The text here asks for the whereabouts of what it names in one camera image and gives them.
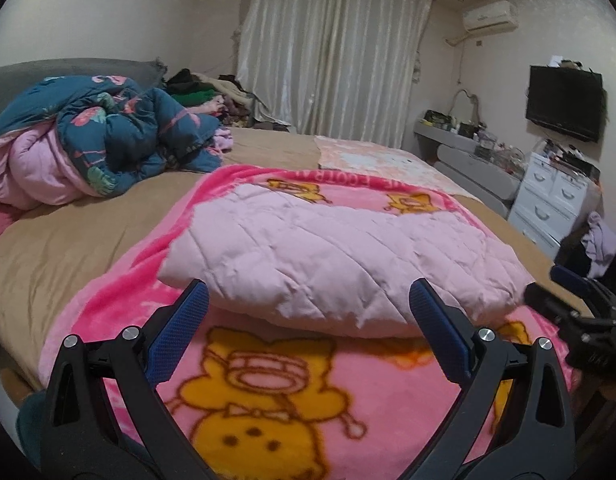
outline white chest of drawers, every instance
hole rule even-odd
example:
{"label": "white chest of drawers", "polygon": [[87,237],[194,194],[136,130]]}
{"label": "white chest of drawers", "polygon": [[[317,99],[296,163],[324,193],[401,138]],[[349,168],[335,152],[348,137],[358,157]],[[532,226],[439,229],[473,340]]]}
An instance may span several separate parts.
{"label": "white chest of drawers", "polygon": [[508,222],[554,259],[563,238],[600,200],[600,189],[590,179],[560,171],[533,153]]}

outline air conditioner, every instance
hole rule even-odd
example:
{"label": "air conditioner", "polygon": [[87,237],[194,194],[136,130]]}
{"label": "air conditioner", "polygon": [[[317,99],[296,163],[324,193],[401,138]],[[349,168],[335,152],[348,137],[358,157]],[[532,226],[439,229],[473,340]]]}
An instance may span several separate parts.
{"label": "air conditioner", "polygon": [[446,40],[446,42],[451,46],[456,46],[472,36],[510,32],[518,26],[517,7],[502,0],[485,7],[464,11],[466,34],[454,40]]}

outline curtain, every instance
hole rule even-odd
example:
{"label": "curtain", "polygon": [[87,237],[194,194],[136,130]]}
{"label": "curtain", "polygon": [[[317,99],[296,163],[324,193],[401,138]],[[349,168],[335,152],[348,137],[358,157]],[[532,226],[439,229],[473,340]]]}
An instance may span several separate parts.
{"label": "curtain", "polygon": [[432,0],[252,0],[237,77],[259,120],[400,148]]}

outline quilted fabric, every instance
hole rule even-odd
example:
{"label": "quilted fabric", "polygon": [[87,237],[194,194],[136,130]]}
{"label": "quilted fabric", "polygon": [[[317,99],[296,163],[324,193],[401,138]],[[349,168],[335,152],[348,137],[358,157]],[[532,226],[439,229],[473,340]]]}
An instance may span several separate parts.
{"label": "quilted fabric", "polygon": [[215,307],[342,336],[421,335],[408,306],[427,278],[476,324],[508,314],[532,278],[457,212],[395,216],[244,184],[195,208],[159,278],[204,280]]}

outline drawer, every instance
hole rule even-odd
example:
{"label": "drawer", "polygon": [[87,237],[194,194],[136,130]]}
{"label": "drawer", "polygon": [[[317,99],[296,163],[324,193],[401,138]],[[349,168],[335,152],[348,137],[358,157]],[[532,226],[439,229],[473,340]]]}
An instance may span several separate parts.
{"label": "drawer", "polygon": [[530,165],[524,176],[524,183],[536,187],[546,194],[550,194],[552,184],[557,175],[557,169],[547,162],[531,158]]}
{"label": "drawer", "polygon": [[587,192],[588,183],[586,181],[582,182],[560,171],[550,191],[550,201],[552,202],[552,199],[554,199],[557,206],[565,207],[569,211],[579,214]]}
{"label": "drawer", "polygon": [[539,247],[551,260],[555,259],[560,246],[557,240],[539,231],[539,229],[520,215],[518,211],[512,210],[508,217],[508,222],[533,244]]}
{"label": "drawer", "polygon": [[533,187],[523,185],[513,209],[519,209],[537,228],[561,241],[572,231],[577,216],[566,209],[556,208],[549,200]]}

